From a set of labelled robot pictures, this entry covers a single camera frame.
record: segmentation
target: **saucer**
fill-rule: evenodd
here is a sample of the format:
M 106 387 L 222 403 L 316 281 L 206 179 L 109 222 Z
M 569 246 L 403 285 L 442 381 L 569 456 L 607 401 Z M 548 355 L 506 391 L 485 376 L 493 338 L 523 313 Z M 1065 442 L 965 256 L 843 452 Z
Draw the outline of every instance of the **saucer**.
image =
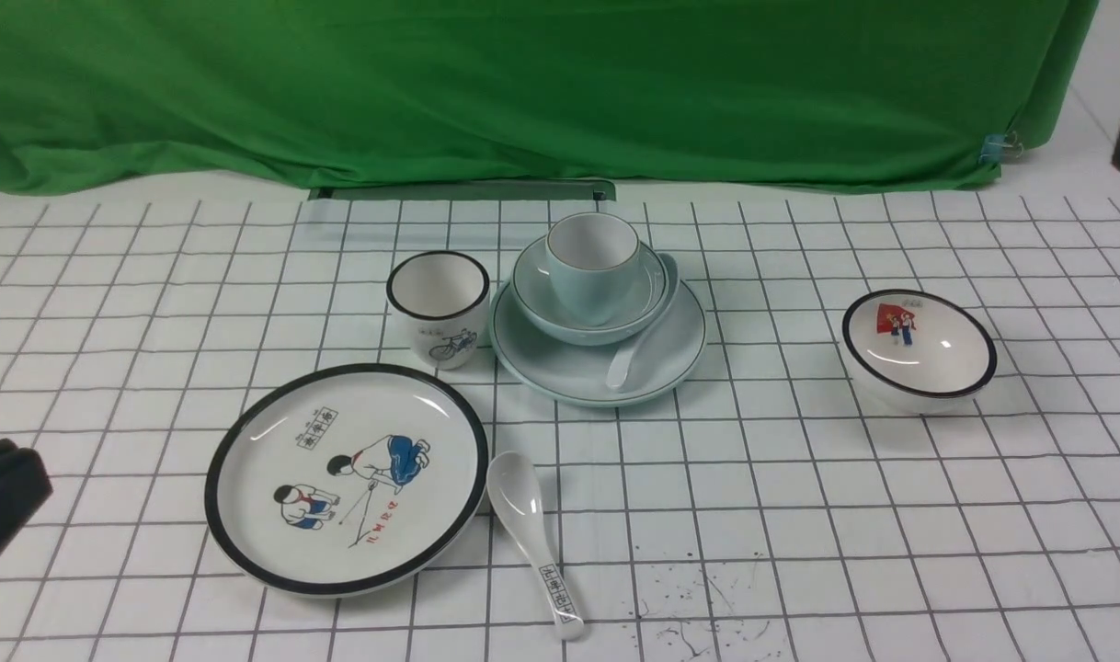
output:
M 605 376 L 616 347 L 580 347 L 544 335 L 526 318 L 506 285 L 491 310 L 491 344 L 498 362 L 523 384 L 579 407 L 628 407 L 657 398 L 691 374 L 707 344 L 707 316 L 681 282 L 661 327 L 637 351 L 627 389 L 610 391 Z
M 314 598 L 418 572 L 485 489 L 487 439 L 458 391 L 423 372 L 340 365 L 274 390 L 216 449 L 204 515 L 267 586 Z

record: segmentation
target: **child figure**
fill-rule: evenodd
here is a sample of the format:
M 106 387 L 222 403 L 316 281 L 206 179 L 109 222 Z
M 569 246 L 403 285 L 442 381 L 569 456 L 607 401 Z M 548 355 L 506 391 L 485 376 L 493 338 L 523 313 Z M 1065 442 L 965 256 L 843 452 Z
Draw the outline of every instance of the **child figure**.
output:
M 338 505 L 338 497 L 310 485 L 282 485 L 274 491 L 274 502 L 281 504 L 287 524 L 316 531 L 336 515 L 332 507 Z
M 899 318 L 897 318 L 895 315 L 888 314 L 887 319 L 888 321 L 892 323 L 892 342 L 895 344 L 899 344 L 899 327 L 902 326 L 902 324 L 899 323 Z
M 391 486 L 393 495 L 399 495 L 402 487 L 412 483 L 426 466 L 429 466 L 429 444 L 424 439 L 414 444 L 409 437 L 389 435 L 355 455 L 333 457 L 327 463 L 327 473 L 332 476 L 355 474 Z
M 904 344 L 911 346 L 912 344 L 912 332 L 916 328 L 916 316 L 909 313 L 902 315 L 902 321 L 899 323 L 899 330 L 904 335 Z

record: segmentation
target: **white spoon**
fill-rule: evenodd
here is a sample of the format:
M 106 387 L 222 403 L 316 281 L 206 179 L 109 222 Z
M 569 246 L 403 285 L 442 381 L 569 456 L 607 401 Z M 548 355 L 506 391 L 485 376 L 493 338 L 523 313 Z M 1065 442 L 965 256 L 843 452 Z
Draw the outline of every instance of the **white spoon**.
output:
M 622 386 L 626 385 L 626 380 L 629 377 L 629 366 L 633 364 L 633 356 L 637 353 L 637 347 L 645 344 L 645 339 L 650 338 L 654 328 L 657 328 L 662 323 L 665 314 L 671 313 L 671 305 L 679 293 L 679 263 L 670 253 L 660 253 L 657 257 L 662 260 L 662 267 L 665 268 L 665 292 L 662 293 L 662 301 L 657 302 L 660 309 L 650 326 L 643 328 L 641 334 L 626 338 L 618 345 L 618 353 L 615 353 L 614 361 L 609 363 L 609 372 L 605 374 L 605 385 L 610 391 L 619 391 Z
M 548 549 L 543 533 L 543 498 L 535 466 L 517 453 L 498 454 L 487 469 L 487 495 L 498 521 L 511 533 L 523 557 L 535 569 L 540 588 L 548 596 L 557 634 L 561 640 L 577 638 L 585 632 L 585 619 L 577 613 L 572 596 L 568 595 L 563 577 Z

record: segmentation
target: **white plate with black rim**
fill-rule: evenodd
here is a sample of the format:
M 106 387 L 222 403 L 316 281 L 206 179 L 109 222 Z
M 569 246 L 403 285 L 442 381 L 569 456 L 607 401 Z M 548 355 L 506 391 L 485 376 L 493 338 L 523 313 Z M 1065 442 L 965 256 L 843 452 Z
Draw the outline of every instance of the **white plate with black rim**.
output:
M 342 598 L 414 575 L 475 515 L 488 465 L 466 399 L 417 370 L 354 364 L 273 391 L 221 439 L 213 538 L 267 586 Z

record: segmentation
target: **light blue teacup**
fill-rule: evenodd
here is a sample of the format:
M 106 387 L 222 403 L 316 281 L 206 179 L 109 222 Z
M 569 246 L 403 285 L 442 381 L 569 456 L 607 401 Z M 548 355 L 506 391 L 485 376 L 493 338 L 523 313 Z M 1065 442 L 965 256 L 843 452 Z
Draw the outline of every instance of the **light blue teacup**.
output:
M 613 214 L 569 215 L 548 232 L 548 271 L 561 305 L 581 323 L 605 324 L 640 278 L 640 240 Z

